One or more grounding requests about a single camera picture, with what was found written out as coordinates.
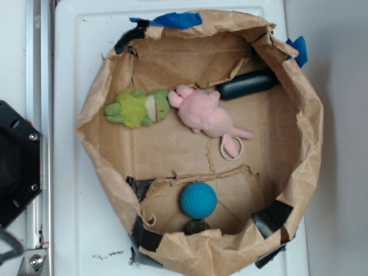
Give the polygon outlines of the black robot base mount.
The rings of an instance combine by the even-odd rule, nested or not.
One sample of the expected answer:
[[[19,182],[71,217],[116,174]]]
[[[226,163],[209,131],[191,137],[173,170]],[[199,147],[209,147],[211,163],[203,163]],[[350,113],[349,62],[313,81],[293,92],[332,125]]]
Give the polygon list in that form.
[[[1,227],[41,192],[41,134],[1,101]]]

